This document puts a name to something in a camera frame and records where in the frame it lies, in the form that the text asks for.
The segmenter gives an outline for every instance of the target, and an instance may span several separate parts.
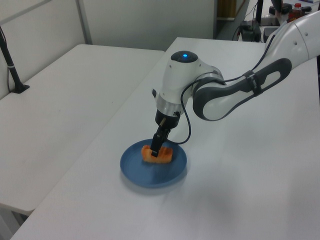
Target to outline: white table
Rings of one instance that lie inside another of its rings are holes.
[[[0,207],[29,215],[164,54],[78,45],[0,101]]]
[[[226,118],[187,111],[187,175],[147,189],[121,173],[127,147],[153,136],[156,104],[172,53],[190,50],[225,79],[251,69],[252,42],[177,38],[12,240],[301,240],[320,236],[320,108],[316,60]],[[183,140],[181,117],[169,138]]]

